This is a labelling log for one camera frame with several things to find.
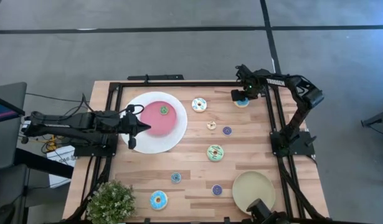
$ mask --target black stand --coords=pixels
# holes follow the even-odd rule
[[[73,167],[35,155],[22,149],[16,149],[14,165],[24,164],[30,169],[40,170],[71,179]]]

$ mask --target gray concrete floor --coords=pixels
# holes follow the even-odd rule
[[[383,1],[267,0],[273,26],[383,24]],[[258,0],[2,0],[0,29],[262,26]],[[273,32],[283,73],[320,87],[325,100],[308,116],[319,174],[335,220],[383,223],[383,136],[360,120],[383,110],[383,30]],[[234,66],[271,71],[265,31],[0,35],[0,85],[79,99],[95,80],[183,74],[233,79]],[[26,97],[25,110],[61,114],[73,103]],[[40,145],[19,145],[40,154]],[[31,174],[30,185],[47,176]],[[67,186],[34,207],[29,223],[58,221]]]

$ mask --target computer screen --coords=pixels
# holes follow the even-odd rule
[[[25,115],[25,112],[16,106],[0,99],[0,121],[18,118]]]

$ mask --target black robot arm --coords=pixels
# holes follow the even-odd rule
[[[270,85],[288,88],[296,102],[298,109],[291,121],[281,131],[271,135],[273,151],[278,155],[287,156],[294,154],[296,148],[305,146],[304,149],[299,149],[299,151],[304,151],[302,154],[314,154],[313,148],[310,147],[314,138],[311,138],[306,132],[300,132],[300,125],[310,110],[324,99],[322,91],[301,75],[280,75],[264,69],[251,72],[245,65],[236,68],[238,69],[237,81],[244,90],[232,90],[233,101],[245,98],[257,99],[258,94],[264,95],[267,91],[266,87]]]
[[[134,105],[129,105],[125,111],[126,114],[122,118],[116,111],[93,111],[70,116],[44,115],[34,111],[25,117],[21,131],[27,137],[54,134],[76,139],[70,143],[74,147],[102,148],[110,144],[112,136],[124,133],[129,134],[128,146],[134,149],[134,137],[151,126],[137,119],[133,114]]]

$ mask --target yellow plate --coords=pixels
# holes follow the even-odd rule
[[[246,171],[240,174],[233,183],[233,198],[241,211],[247,212],[248,206],[260,198],[271,210],[276,199],[272,182],[263,174],[256,171]]]

